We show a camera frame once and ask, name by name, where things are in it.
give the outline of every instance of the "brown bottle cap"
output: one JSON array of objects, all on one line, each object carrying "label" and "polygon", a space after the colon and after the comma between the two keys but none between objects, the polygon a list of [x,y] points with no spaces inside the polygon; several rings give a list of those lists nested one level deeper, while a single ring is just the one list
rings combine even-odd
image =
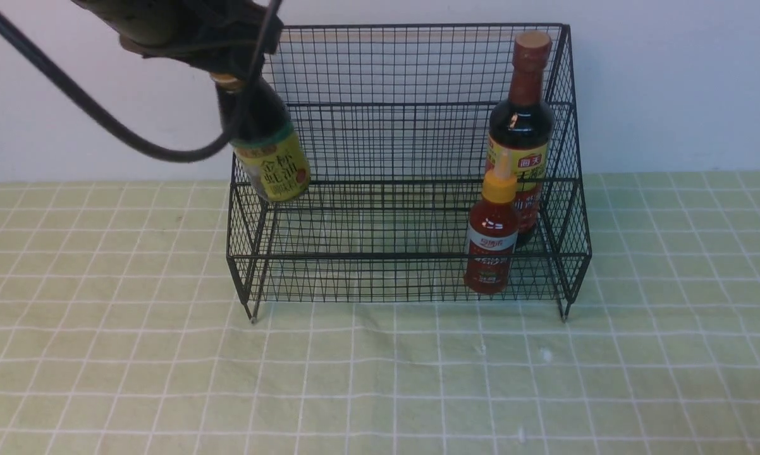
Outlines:
[{"label": "brown bottle cap", "polygon": [[551,54],[551,37],[546,32],[530,30],[515,37],[515,54],[512,64],[515,69],[525,71],[542,71]]}]

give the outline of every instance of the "chili sauce bottle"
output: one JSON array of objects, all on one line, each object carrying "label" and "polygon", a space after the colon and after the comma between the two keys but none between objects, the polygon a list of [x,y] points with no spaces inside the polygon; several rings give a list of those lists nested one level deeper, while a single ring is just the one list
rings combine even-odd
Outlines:
[{"label": "chili sauce bottle", "polygon": [[[236,93],[245,83],[231,75],[212,74],[218,91],[223,126],[236,109]],[[301,196],[310,185],[310,163],[285,103],[259,78],[242,124],[231,140],[236,158],[256,194],[268,202],[287,202]]]},{"label": "chili sauce bottle", "polygon": [[527,244],[537,229],[542,183],[523,180],[546,175],[554,114],[542,100],[542,73],[550,52],[551,37],[545,32],[534,30],[515,37],[510,94],[494,107],[489,118],[487,170],[493,168],[504,150],[509,150],[513,173],[522,181],[514,202],[522,216],[516,248]]},{"label": "chili sauce bottle", "polygon": [[[512,173],[512,152],[502,150],[495,166],[484,175],[481,201],[470,209],[468,254],[511,254],[518,239],[521,215],[513,201],[518,178]],[[509,257],[470,257],[464,285],[479,294],[498,294],[510,277]]]}]

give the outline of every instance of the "metal mesh shelf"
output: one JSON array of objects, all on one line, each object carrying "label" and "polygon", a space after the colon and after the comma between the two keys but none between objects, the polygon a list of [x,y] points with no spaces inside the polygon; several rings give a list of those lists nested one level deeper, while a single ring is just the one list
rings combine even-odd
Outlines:
[{"label": "metal mesh shelf", "polygon": [[[514,35],[530,28],[555,41],[539,228],[513,254],[509,288],[479,297],[462,281],[467,213]],[[270,204],[233,159],[227,253],[252,320],[265,300],[554,300],[568,316],[591,261],[568,26],[289,28],[264,76],[314,180],[296,201]]]}]

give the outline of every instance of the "yellow cap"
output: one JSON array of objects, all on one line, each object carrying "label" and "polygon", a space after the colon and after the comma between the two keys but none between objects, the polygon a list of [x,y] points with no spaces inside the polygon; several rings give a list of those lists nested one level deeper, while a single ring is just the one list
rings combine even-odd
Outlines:
[{"label": "yellow cap", "polygon": [[518,192],[518,176],[512,173],[512,152],[502,150],[495,167],[484,175],[481,196],[495,204],[506,204],[515,199]]}]

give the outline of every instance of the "bottle label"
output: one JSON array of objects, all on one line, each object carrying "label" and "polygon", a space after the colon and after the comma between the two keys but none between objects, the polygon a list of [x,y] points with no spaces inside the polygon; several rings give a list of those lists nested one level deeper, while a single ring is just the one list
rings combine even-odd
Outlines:
[{"label": "bottle label", "polygon": [[487,168],[495,167],[501,152],[509,150],[512,156],[512,173],[518,176],[518,193],[515,194],[515,210],[521,213],[519,233],[526,233],[537,222],[540,210],[540,190],[542,183],[523,182],[524,179],[541,179],[546,176],[546,155],[548,144],[532,149],[515,149],[504,147],[489,137],[487,148]]},{"label": "bottle label", "polygon": [[[468,225],[465,251],[468,254],[511,254],[517,239],[518,233],[505,237],[484,236]],[[467,280],[479,284],[496,285],[506,282],[509,275],[509,257],[471,257],[467,261]]]},{"label": "bottle label", "polygon": [[298,133],[288,123],[260,142],[231,141],[236,158],[256,192],[271,202],[296,198],[310,185],[310,164],[302,152]]}]

